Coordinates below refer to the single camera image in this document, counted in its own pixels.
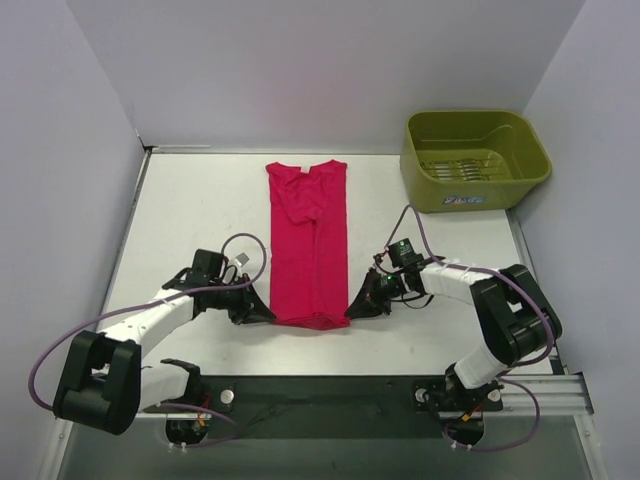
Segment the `pink t shirt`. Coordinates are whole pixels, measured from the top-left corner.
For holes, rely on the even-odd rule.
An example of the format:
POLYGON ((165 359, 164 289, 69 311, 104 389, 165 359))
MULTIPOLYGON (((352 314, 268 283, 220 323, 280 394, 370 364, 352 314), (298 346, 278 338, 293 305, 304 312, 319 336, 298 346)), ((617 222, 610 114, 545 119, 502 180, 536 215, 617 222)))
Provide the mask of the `pink t shirt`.
POLYGON ((270 309, 281 326, 350 325, 347 165, 266 166, 271 204, 270 309))

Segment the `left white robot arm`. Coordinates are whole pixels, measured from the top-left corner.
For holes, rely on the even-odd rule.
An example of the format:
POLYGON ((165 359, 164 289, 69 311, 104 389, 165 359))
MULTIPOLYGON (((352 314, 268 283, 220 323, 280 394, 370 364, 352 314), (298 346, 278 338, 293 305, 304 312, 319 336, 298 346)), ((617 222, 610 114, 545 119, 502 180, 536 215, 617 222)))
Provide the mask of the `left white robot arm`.
POLYGON ((119 435, 147 408, 165 402, 182 411, 202 406, 206 395, 198 366, 172 358, 153 365, 143 361, 166 337, 209 309, 226 312, 236 325, 275 321, 248 275, 224 280, 226 265, 223 254, 199 249, 191 265, 138 312, 99 332, 76 334, 53 400, 54 415, 119 435))

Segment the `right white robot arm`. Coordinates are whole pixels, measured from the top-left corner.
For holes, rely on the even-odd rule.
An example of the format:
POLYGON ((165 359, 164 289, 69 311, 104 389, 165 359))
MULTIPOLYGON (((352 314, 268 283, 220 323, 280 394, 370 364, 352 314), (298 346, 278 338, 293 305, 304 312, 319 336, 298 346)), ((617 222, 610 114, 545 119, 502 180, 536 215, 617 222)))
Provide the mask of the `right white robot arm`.
POLYGON ((345 315, 377 318, 390 314, 395 303, 434 297, 473 307, 483 338, 418 396, 418 402, 438 413, 496 409, 498 376, 554 346, 562 335, 557 314, 527 267, 458 267, 442 256, 425 258, 408 239, 375 255, 345 315))

